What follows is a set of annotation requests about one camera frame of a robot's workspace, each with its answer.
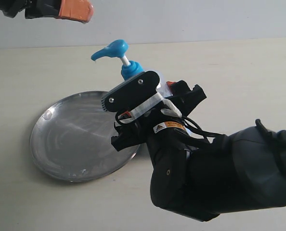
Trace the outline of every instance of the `warning label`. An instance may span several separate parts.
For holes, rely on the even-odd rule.
[[[156,134],[166,128],[180,128],[186,131],[185,127],[181,125],[180,123],[173,122],[173,121],[167,121],[167,122],[163,122],[163,123],[156,125],[154,127],[154,132]]]

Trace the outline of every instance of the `white wall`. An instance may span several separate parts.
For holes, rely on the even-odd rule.
[[[286,37],[286,0],[91,0],[92,22],[0,12],[0,48]]]
[[[68,95],[122,82],[119,60],[90,60],[99,48],[0,50],[0,231],[286,231],[286,207],[201,223],[153,206],[146,153],[84,184],[40,174],[28,148],[40,113]],[[232,134],[256,118],[286,129],[286,39],[131,45],[128,56],[167,80],[199,84],[208,98],[191,118],[206,130]]]

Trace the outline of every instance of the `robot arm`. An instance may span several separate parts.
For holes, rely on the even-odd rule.
[[[88,0],[0,0],[0,11],[10,18],[25,11],[26,19],[52,17],[87,23],[93,6]]]
[[[96,53],[92,59],[102,56]],[[108,56],[125,59],[123,53]],[[117,151],[147,144],[155,206],[199,221],[286,206],[286,130],[272,132],[256,120],[255,126],[230,136],[203,131],[188,118],[206,98],[202,88],[191,90],[181,80],[170,83],[172,95],[164,98],[157,92],[159,81],[156,72],[140,71],[102,100],[105,110],[116,113],[118,136],[111,143]]]

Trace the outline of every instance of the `yellow warning sticker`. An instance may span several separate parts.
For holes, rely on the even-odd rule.
[[[186,131],[182,124],[173,121],[167,121],[154,126],[154,132],[156,134],[166,128],[180,128]]]

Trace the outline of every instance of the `white table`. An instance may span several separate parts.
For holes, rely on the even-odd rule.
[[[101,47],[0,50],[0,231],[286,231],[286,208],[221,215],[201,223],[154,207],[152,166],[140,153],[94,182],[67,185],[31,163],[28,137],[53,102],[122,81]],[[131,60],[167,80],[199,84],[208,98],[191,114],[205,130],[232,134],[260,118],[286,129],[286,38],[132,45]]]

